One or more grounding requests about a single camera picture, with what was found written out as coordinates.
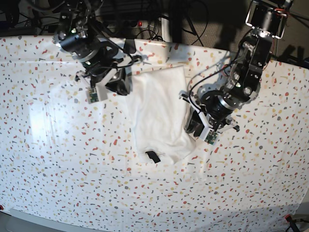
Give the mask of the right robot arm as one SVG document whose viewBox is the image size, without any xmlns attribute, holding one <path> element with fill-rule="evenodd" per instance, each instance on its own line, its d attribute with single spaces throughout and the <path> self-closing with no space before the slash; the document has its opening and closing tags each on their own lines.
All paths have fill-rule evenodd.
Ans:
<svg viewBox="0 0 309 232">
<path fill-rule="evenodd" d="M 111 91 L 121 96 L 131 92 L 126 69 L 141 62 L 134 40 L 125 40 L 123 46 L 113 42 L 113 33 L 98 21 L 101 0 L 66 0 L 60 13 L 54 43 L 64 53 L 80 62 L 75 81 L 85 85 L 88 103 L 107 99 Z"/>
</svg>

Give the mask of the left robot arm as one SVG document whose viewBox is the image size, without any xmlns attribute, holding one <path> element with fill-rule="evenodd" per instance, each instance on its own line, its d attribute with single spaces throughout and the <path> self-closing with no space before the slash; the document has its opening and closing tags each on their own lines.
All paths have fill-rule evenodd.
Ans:
<svg viewBox="0 0 309 232">
<path fill-rule="evenodd" d="M 224 131 L 239 131 L 239 125 L 231 114 L 258 96 L 263 70 L 270 61 L 273 40 L 283 37 L 293 5 L 291 0 L 255 0 L 251 3 L 255 4 L 255 9 L 248 10 L 245 21 L 251 29 L 240 41 L 234 59 L 216 71 L 219 74 L 230 68 L 225 83 L 219 89 L 198 96 L 194 94 L 194 89 L 202 83 L 198 81 L 187 93 L 180 95 L 190 104 L 185 132 L 211 145 Z"/>
</svg>

